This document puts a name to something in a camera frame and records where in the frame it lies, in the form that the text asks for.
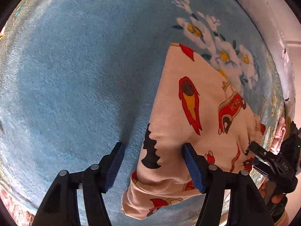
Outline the person right hand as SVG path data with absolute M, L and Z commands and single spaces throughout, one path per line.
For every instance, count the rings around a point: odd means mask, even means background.
M 277 155 L 281 150 L 281 144 L 284 140 L 286 134 L 286 124 L 285 119 L 283 117 L 280 118 L 277 128 L 274 134 L 274 139 L 272 144 L 269 148 L 273 154 Z M 287 203 L 286 194 L 274 194 L 274 190 L 272 190 L 272 183 L 269 182 L 268 178 L 265 178 L 264 181 L 261 183 L 259 189 L 263 198 L 266 197 L 267 194 L 272 194 L 273 196 L 270 198 L 272 206 L 274 207 L 274 211 L 272 212 L 271 216 L 273 221 L 278 221 L 285 212 L 285 206 Z

